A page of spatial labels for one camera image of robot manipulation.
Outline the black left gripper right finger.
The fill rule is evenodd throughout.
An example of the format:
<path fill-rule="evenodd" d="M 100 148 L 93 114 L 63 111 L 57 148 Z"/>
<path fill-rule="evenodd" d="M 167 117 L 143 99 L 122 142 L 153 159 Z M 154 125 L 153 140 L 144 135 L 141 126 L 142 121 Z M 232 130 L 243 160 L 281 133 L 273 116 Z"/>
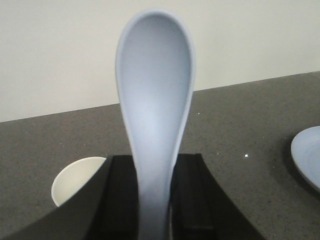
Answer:
<path fill-rule="evenodd" d="M 171 181 L 174 240 L 262 240 L 210 173 L 201 154 L 179 154 Z"/>

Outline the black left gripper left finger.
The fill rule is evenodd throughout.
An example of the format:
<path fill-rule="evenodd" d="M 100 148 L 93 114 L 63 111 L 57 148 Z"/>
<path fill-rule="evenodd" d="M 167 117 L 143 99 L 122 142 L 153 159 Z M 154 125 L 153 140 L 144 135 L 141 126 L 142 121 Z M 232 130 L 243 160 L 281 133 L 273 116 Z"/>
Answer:
<path fill-rule="evenodd" d="M 133 158 L 116 155 L 68 201 L 8 240 L 135 240 L 138 185 Z"/>

